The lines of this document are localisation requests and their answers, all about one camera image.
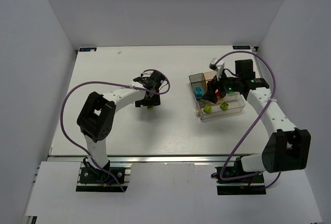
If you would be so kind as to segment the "long teal lego brick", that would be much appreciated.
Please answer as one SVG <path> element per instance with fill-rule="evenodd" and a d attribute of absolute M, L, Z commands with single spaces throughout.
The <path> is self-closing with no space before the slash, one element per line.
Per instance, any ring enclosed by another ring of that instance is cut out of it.
<path fill-rule="evenodd" d="M 201 100 L 203 97 L 203 89 L 201 87 L 195 87 L 194 94 L 195 94 L 196 100 Z"/>

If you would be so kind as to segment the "lime square lego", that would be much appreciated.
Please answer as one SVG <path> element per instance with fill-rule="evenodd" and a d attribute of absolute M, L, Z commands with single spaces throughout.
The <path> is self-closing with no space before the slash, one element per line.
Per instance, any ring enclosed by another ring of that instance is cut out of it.
<path fill-rule="evenodd" d="M 203 112 L 209 114 L 212 112 L 212 107 L 211 106 L 205 106 L 203 109 Z"/>
<path fill-rule="evenodd" d="M 221 104 L 220 104 L 220 108 L 222 109 L 222 110 L 227 110 L 228 108 L 229 108 L 229 104 L 227 103 L 227 102 L 222 102 Z"/>

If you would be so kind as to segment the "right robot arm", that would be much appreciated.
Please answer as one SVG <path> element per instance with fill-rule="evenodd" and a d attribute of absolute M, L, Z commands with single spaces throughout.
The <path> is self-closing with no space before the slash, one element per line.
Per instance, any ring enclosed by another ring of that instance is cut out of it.
<path fill-rule="evenodd" d="M 263 123 L 269 140 L 260 154 L 238 158 L 241 171 L 237 176 L 253 172 L 303 170 L 307 166 L 311 135 L 299 129 L 283 113 L 273 92 L 263 78 L 257 78 L 251 59 L 235 61 L 235 73 L 228 77 L 223 62 L 213 59 L 210 69 L 217 74 L 207 83 L 203 99 L 215 103 L 217 96 L 240 93 L 254 108 Z"/>

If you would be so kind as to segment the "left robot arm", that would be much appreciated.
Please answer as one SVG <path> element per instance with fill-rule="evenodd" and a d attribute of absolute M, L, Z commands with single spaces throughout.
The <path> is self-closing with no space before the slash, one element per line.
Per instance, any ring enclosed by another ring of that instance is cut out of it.
<path fill-rule="evenodd" d="M 77 125 L 85 137 L 89 163 L 93 167 L 107 170 L 110 166 L 106 137 L 111 132 L 115 114 L 132 103 L 136 107 L 159 106 L 159 91 L 165 81 L 166 77 L 160 71 L 151 70 L 150 74 L 142 73 L 130 84 L 112 92 L 89 94 L 78 116 Z"/>

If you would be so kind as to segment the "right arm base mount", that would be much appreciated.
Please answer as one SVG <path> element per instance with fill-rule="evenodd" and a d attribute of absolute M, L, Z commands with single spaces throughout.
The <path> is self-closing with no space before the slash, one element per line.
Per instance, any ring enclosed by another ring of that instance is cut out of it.
<path fill-rule="evenodd" d="M 215 167 L 215 172 L 210 175 L 211 178 L 216 180 L 217 195 L 248 196 L 266 194 L 263 175 L 257 175 L 239 180 L 224 181 L 219 176 L 221 169 L 222 167 Z"/>

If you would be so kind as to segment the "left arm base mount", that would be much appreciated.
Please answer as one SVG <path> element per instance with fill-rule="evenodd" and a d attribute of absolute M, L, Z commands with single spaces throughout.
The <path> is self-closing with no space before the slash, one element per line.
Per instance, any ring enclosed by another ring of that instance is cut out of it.
<path fill-rule="evenodd" d="M 125 192 L 130 180 L 130 169 L 108 167 L 111 176 L 83 159 L 77 179 L 76 192 Z"/>

